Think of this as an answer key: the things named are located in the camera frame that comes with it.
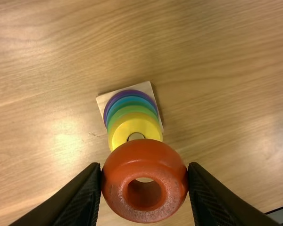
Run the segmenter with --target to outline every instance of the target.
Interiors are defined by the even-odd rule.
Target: plastic ring
[[[107,127],[107,122],[111,119],[111,117],[121,108],[125,107],[125,106],[129,106],[129,105],[138,105],[140,103],[140,105],[145,106],[147,108],[149,108],[151,111],[153,111],[153,113],[155,113],[156,115],[157,112],[154,108],[154,106],[147,100],[141,98],[141,97],[135,97],[135,96],[128,96],[128,97],[123,97],[119,100],[117,100],[109,109],[106,120],[105,122],[105,126]]]
[[[126,115],[128,113],[132,113],[132,112],[141,112],[141,113],[147,114],[147,115],[151,116],[153,119],[155,119],[157,121],[157,123],[159,123],[157,115],[154,114],[152,111],[150,111],[147,107],[139,106],[139,105],[131,105],[131,106],[126,106],[126,107],[119,109],[111,117],[110,120],[109,120],[109,118],[107,118],[107,131],[108,131],[108,133],[110,132],[111,127],[114,125],[114,123],[116,122],[117,119],[119,119],[123,115]]]
[[[111,127],[108,133],[110,150],[114,151],[126,143],[133,133],[141,133],[146,139],[162,141],[161,128],[155,119],[144,113],[129,113],[116,120]]]
[[[143,183],[136,178],[153,181]],[[107,158],[101,190],[119,216],[138,223],[158,222],[182,205],[188,191],[187,169],[168,145],[156,140],[133,140]]]
[[[156,106],[156,103],[155,101],[153,101],[153,99],[151,97],[149,97],[147,94],[139,91],[139,90],[134,90],[134,89],[126,89],[126,90],[123,90],[123,91],[120,91],[118,93],[116,93],[112,98],[110,98],[110,100],[107,102],[106,106],[105,106],[105,109],[104,109],[104,114],[103,114],[103,118],[104,118],[104,122],[106,121],[107,119],[107,114],[108,114],[108,111],[110,109],[110,107],[120,98],[123,98],[123,97],[127,97],[127,96],[135,96],[135,97],[142,97],[144,98],[145,100],[148,100],[155,108],[156,112],[158,113],[158,110],[157,110],[157,106]]]

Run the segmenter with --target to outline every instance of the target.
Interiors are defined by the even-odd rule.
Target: wooden table
[[[95,97],[147,80],[186,164],[283,206],[283,0],[0,0],[0,226],[103,164]],[[101,200],[98,225],[136,224]]]

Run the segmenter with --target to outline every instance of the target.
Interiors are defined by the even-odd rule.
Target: orange ring
[[[137,178],[151,178],[143,183]],[[187,169],[179,154],[151,139],[115,149],[102,169],[102,193],[119,216],[138,223],[161,221],[174,214],[188,191]]]

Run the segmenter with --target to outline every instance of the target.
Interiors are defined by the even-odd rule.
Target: stack of rings
[[[135,133],[146,139],[162,141],[157,106],[141,91],[127,89],[115,94],[107,102],[103,118],[111,151]]]

